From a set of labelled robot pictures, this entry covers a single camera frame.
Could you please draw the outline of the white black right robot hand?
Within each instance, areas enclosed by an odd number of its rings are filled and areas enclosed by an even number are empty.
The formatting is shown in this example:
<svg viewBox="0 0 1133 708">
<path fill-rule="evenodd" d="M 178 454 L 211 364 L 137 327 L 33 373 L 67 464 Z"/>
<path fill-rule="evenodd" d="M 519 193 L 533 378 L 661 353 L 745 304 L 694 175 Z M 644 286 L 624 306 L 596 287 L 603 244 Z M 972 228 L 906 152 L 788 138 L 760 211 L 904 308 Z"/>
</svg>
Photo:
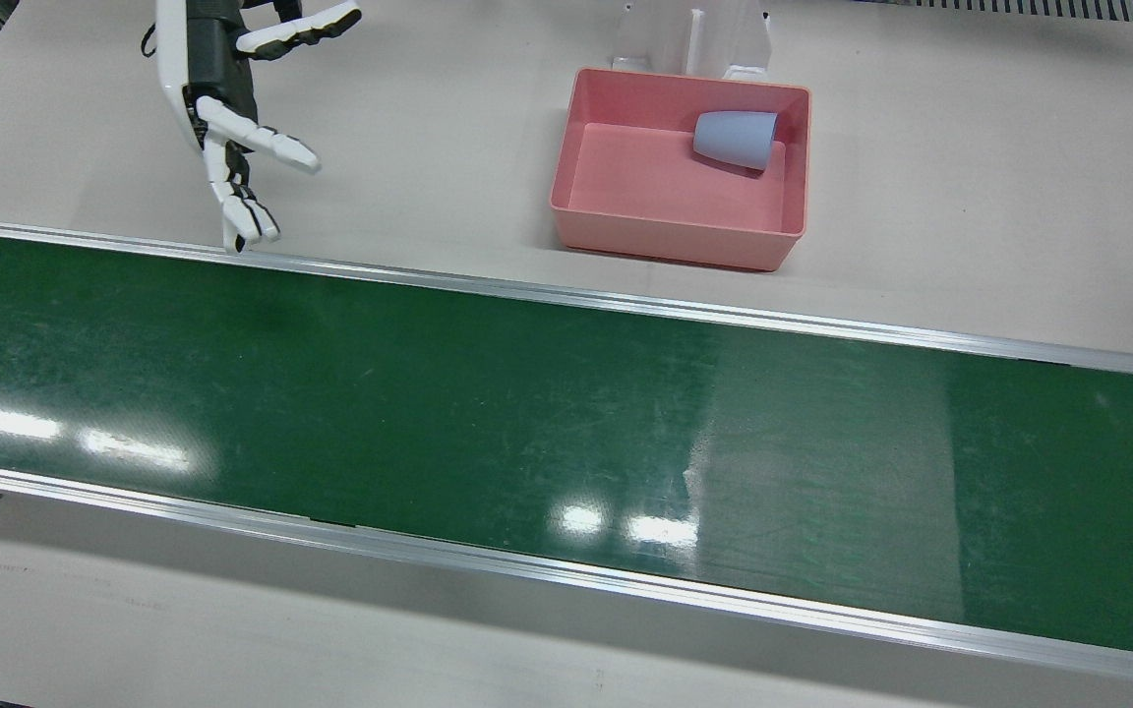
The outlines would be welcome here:
<svg viewBox="0 0 1133 708">
<path fill-rule="evenodd" d="M 252 29 L 244 12 L 258 1 L 157 1 L 140 41 L 140 54 L 154 59 L 163 97 L 202 162 L 229 254 L 280 237 L 276 219 L 249 184 L 248 153 L 264 152 L 303 173 L 321 167 L 303 140 L 261 122 L 252 62 L 341 36 L 364 17 L 355 1 L 310 15 L 300 1 L 269 5 L 278 22 Z"/>
</svg>

